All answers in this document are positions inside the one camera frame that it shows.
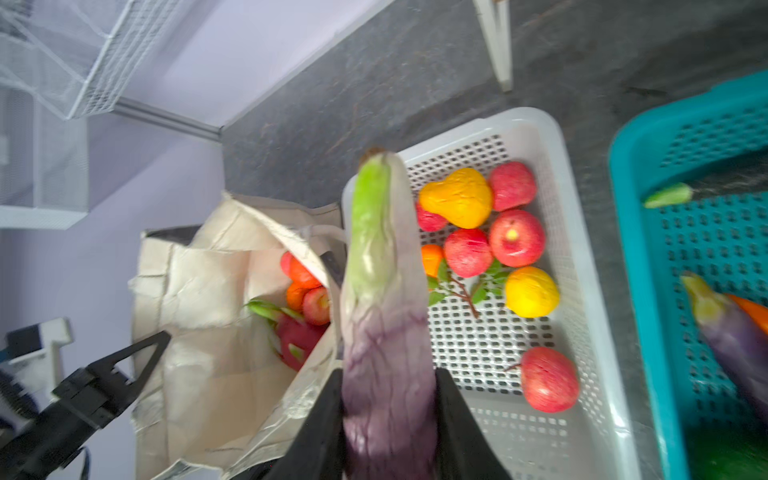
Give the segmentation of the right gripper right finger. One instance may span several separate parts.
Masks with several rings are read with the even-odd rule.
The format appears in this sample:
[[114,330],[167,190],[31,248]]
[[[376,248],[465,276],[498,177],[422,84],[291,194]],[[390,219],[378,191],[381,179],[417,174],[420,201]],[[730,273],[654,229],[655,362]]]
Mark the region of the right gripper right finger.
[[436,479],[510,480],[450,372],[437,368]]

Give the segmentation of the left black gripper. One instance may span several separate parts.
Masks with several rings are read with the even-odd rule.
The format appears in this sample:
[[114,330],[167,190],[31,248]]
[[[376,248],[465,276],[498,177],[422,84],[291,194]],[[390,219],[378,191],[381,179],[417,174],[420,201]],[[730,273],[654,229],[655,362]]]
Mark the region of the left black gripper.
[[54,389],[58,399],[1,448],[1,477],[45,479],[67,466],[139,397],[171,338],[160,331],[64,379]]

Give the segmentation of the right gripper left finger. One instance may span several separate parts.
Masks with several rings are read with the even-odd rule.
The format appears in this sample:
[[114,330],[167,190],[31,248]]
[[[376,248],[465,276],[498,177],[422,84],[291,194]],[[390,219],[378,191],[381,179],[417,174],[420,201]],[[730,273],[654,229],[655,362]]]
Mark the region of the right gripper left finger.
[[342,479],[345,464],[342,371],[334,370],[287,453],[253,466],[235,479]]

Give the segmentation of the light purple striped eggplant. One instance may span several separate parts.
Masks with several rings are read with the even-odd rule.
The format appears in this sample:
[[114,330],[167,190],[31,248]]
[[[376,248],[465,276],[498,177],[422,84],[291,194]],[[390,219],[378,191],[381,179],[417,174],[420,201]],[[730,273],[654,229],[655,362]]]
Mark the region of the light purple striped eggplant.
[[403,160],[366,154],[355,181],[341,293],[350,479],[430,479],[437,445],[428,281]]

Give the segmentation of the cream canvas grocery bag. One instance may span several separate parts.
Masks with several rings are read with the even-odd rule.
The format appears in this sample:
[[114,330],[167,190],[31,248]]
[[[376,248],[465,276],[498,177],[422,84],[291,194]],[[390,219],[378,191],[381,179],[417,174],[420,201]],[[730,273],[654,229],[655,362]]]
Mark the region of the cream canvas grocery bag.
[[338,341],[327,333],[293,370],[246,305],[284,305],[285,252],[332,287],[345,262],[341,228],[337,204],[228,193],[200,225],[144,232],[132,336],[163,330],[171,340],[132,414],[138,478],[233,479],[286,454],[338,364]]

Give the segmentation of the pink dragon fruit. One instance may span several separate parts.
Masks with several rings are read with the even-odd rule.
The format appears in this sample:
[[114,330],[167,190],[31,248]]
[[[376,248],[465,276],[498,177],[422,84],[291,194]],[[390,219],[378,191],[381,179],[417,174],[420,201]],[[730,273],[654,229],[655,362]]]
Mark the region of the pink dragon fruit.
[[272,302],[253,298],[248,310],[267,322],[269,340],[281,361],[298,372],[327,330],[329,323],[315,325],[298,312]]

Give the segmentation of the orange fruit large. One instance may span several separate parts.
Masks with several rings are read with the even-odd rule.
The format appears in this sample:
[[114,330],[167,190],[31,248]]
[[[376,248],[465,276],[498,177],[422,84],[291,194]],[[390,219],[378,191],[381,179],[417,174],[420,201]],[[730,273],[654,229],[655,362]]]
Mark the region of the orange fruit large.
[[302,314],[306,294],[310,291],[301,283],[293,282],[285,292],[285,301],[289,309]]

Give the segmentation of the red tomato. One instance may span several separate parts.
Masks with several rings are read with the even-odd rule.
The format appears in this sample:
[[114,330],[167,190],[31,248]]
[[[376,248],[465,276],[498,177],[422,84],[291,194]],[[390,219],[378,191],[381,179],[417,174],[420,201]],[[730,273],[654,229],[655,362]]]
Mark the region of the red tomato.
[[295,257],[290,260],[288,276],[295,284],[304,289],[315,289],[322,286],[322,283]]

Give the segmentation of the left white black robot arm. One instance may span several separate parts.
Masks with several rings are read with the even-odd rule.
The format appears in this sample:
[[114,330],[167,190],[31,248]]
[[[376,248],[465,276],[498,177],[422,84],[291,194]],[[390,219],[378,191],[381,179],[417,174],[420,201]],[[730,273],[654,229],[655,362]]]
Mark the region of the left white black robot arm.
[[82,458],[86,442],[140,396],[172,336],[152,334],[64,375],[60,349],[73,341],[68,319],[11,331],[1,350],[1,476],[45,479]]

